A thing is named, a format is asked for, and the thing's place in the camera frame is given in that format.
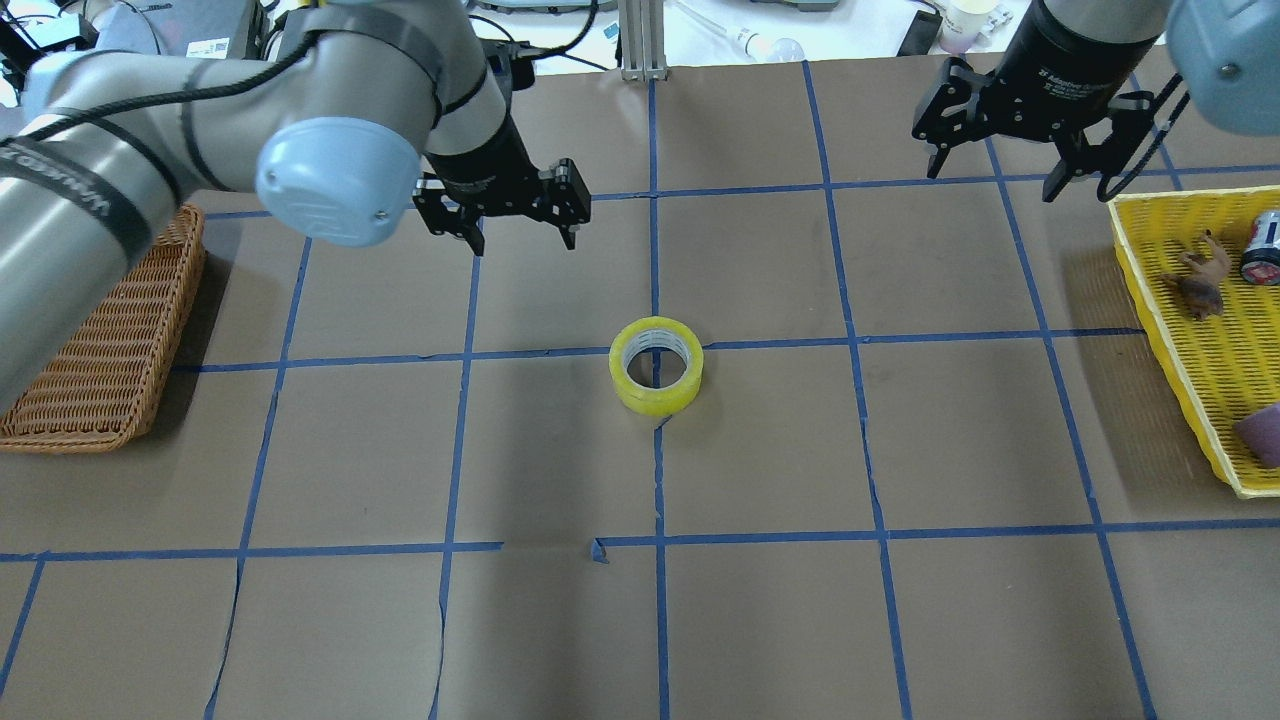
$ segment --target black cable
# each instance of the black cable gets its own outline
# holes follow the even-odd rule
[[[115,1],[128,6],[140,18],[142,18],[142,22],[147,24],[147,29],[151,31],[151,41],[156,44],[156,55],[164,55],[164,50],[160,50],[160,36],[156,35],[156,26],[151,24],[151,20],[142,14],[142,10],[140,10],[133,3],[129,3],[129,0],[115,0]]]
[[[941,15],[942,14],[942,6],[938,5],[937,3],[934,3],[933,0],[911,0],[911,1],[913,3],[919,3],[922,5],[928,5],[929,9],[933,10],[934,15]]]
[[[233,82],[229,85],[219,85],[214,87],[201,87],[198,90],[183,90],[178,92],[157,92],[155,95],[143,95],[142,97],[133,97],[129,100],[116,100],[114,102],[106,102],[99,105],[97,108],[90,108],[88,110],[76,110],[67,117],[55,120],[32,133],[27,137],[31,140],[49,140],[50,137],[70,129],[73,127],[84,124],[99,118],[105,118],[108,115],[115,115],[119,113],[128,113],[131,110],[141,110],[143,108],[155,108],[156,105],[174,105],[178,102],[196,102],[198,100],[216,100],[219,97],[230,97],[233,95],[241,95],[248,92],[270,79],[275,78],[278,74],[289,69],[298,63],[307,51],[315,47],[316,41],[320,38],[320,31],[308,32],[302,37],[302,42],[287,56],[282,58],[279,61],[273,63],[271,67],[257,73],[256,76],[244,78],[239,82]]]
[[[1183,76],[1178,73],[1174,73],[1174,77],[1169,78],[1169,82],[1165,83],[1164,90],[1160,91],[1160,95],[1157,95],[1156,100],[1152,102],[1153,113],[1158,111],[1165,105],[1169,97],[1174,94],[1174,90],[1176,90],[1178,85],[1181,82],[1183,82]],[[1158,151],[1160,146],[1164,145],[1165,137],[1169,135],[1169,131],[1174,129],[1174,123],[1178,122],[1178,118],[1183,114],[1183,110],[1187,109],[1187,105],[1190,102],[1190,100],[1192,100],[1190,94],[1183,92],[1183,96],[1178,100],[1178,104],[1174,105],[1174,110],[1169,113],[1169,119],[1165,120],[1164,127],[1160,128],[1160,132],[1157,132],[1156,137],[1152,138],[1151,145],[1147,147],[1147,151],[1143,152],[1140,159],[1138,159],[1138,164],[1134,165],[1133,169],[1129,170],[1123,178],[1120,178],[1120,182],[1116,183],[1115,187],[1107,188],[1107,182],[1111,178],[1103,178],[1102,182],[1098,183],[1098,200],[1101,200],[1102,202],[1108,202],[1114,200],[1117,195],[1124,192],[1124,188],[1129,187],[1129,183],[1135,181],[1138,176],[1140,176],[1142,172],[1147,169],[1147,163],[1151,163],[1151,159],[1156,156],[1156,151]]]
[[[586,58],[579,58],[577,55],[570,55],[568,53],[564,53],[563,55],[561,55],[561,58],[564,58],[566,60],[573,60],[576,63],[582,63],[584,65],[591,65],[593,68],[595,68],[598,70],[609,72],[612,69],[612,68],[605,68],[604,65],[602,65],[599,63],[593,63],[593,61],[588,60]]]
[[[4,14],[6,18],[9,18],[9,26],[20,32],[23,37],[27,38],[27,42],[29,42],[35,50],[40,50],[40,44],[36,42],[36,38],[32,37],[31,33],[27,32],[27,28],[18,22],[18,18],[13,17],[13,13],[9,12],[9,3],[4,4]]]
[[[511,35],[511,32],[507,28],[504,28],[500,24],[490,20],[489,18],[485,18],[485,17],[481,17],[481,15],[467,15],[467,17],[471,18],[472,20],[480,20],[480,22],[483,22],[486,26],[493,26],[493,27],[498,28],[498,32],[500,32],[503,36],[506,36],[506,38],[509,42],[515,42],[516,41],[516,37],[513,35]]]
[[[549,50],[544,50],[540,54],[534,55],[532,59],[534,60],[545,60],[547,58],[554,58],[557,55],[563,55],[563,54],[568,53],[570,50],[577,47],[577,44],[582,42],[582,38],[586,37],[586,33],[591,32],[591,26],[595,24],[595,14],[599,13],[599,12],[600,12],[600,0],[591,0],[591,8],[586,13],[586,22],[582,24],[582,29],[581,29],[581,32],[577,33],[577,37],[575,37],[573,40],[570,40],[568,45],[561,45],[559,47],[552,47]]]

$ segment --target yellow tape roll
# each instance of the yellow tape roll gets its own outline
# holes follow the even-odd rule
[[[685,361],[685,374],[664,388],[644,387],[627,373],[627,366],[637,355],[654,348],[671,350]],[[684,323],[669,318],[641,318],[613,338],[609,375],[618,398],[631,410],[654,418],[675,415],[698,397],[698,388],[703,386],[703,345]]]

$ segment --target pink object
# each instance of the pink object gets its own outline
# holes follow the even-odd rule
[[[1235,424],[1244,445],[1263,468],[1280,468],[1280,402],[1263,407]]]

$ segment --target tape piece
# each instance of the tape piece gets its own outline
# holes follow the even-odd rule
[[[604,552],[604,544],[600,543],[600,538],[591,541],[591,562],[599,562],[600,565],[609,564],[609,556]]]

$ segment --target yellow basket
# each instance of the yellow basket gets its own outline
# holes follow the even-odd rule
[[[1234,425],[1280,401],[1280,287],[1240,279],[1253,220],[1280,208],[1280,186],[1125,195],[1110,204],[1116,255],[1151,348],[1178,395],[1213,473],[1242,498],[1280,497],[1280,469],[1267,470]],[[1192,318],[1160,275],[1185,275],[1183,251],[1207,254],[1204,229],[1231,255],[1221,316]]]

